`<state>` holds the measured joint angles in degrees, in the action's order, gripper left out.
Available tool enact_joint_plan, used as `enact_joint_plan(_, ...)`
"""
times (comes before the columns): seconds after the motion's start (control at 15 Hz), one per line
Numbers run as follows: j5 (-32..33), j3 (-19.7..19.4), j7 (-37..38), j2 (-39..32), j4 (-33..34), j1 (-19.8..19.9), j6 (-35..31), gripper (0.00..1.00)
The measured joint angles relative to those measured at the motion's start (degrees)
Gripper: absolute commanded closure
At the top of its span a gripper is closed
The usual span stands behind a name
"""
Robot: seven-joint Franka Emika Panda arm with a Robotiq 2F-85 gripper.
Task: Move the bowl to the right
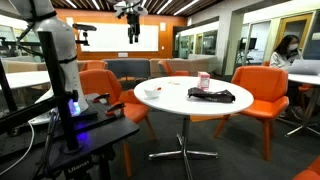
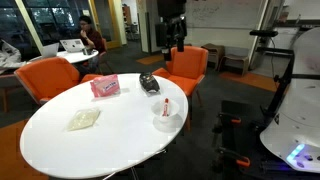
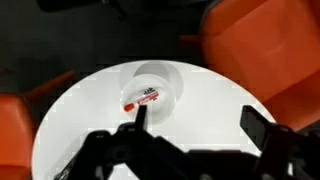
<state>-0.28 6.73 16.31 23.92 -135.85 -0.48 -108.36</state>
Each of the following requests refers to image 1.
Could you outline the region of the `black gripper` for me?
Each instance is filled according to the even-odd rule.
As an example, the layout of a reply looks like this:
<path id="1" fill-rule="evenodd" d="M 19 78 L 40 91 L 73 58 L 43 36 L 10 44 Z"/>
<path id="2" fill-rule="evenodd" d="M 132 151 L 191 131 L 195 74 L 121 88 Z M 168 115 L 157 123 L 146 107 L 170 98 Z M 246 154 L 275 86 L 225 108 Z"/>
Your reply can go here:
<path id="1" fill-rule="evenodd" d="M 127 13 L 127 23 L 129 24 L 129 44 L 133 44 L 133 35 L 135 43 L 138 43 L 140 34 L 140 23 L 139 15 L 136 11 Z"/>

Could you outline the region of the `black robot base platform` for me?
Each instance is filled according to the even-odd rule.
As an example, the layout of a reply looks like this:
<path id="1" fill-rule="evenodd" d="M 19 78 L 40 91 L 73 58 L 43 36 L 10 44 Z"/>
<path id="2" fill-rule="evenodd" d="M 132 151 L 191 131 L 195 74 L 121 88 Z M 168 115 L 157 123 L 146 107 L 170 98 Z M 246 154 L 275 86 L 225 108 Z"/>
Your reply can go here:
<path id="1" fill-rule="evenodd" d="M 97 117 L 92 120 L 76 121 L 76 137 L 82 149 L 76 153 L 66 154 L 67 146 L 62 126 L 55 129 L 54 139 L 49 155 L 48 173 L 40 171 L 36 179 L 46 178 L 63 172 L 66 179 L 82 178 L 95 162 L 93 156 L 102 157 L 102 180 L 109 180 L 108 161 L 115 156 L 113 145 L 137 133 L 139 126 L 126 117 L 106 116 L 105 107 L 93 103 Z M 0 180 L 31 180 L 37 167 L 41 164 L 41 155 L 46 141 L 47 129 L 35 128 L 34 143 L 26 157 L 0 176 Z"/>

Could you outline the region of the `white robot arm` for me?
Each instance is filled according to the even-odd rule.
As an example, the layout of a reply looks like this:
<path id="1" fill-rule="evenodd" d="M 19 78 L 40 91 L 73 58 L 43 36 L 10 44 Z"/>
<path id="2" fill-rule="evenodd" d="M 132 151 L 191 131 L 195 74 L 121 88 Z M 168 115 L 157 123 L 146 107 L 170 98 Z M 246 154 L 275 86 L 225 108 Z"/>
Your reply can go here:
<path id="1" fill-rule="evenodd" d="M 89 105 L 82 91 L 77 63 L 76 41 L 72 27 L 57 17 L 50 0 L 9 0 L 28 27 L 36 35 L 42 31 L 52 33 L 54 47 L 64 75 L 66 91 L 76 90 L 77 100 L 69 100 L 72 116 L 80 115 Z"/>

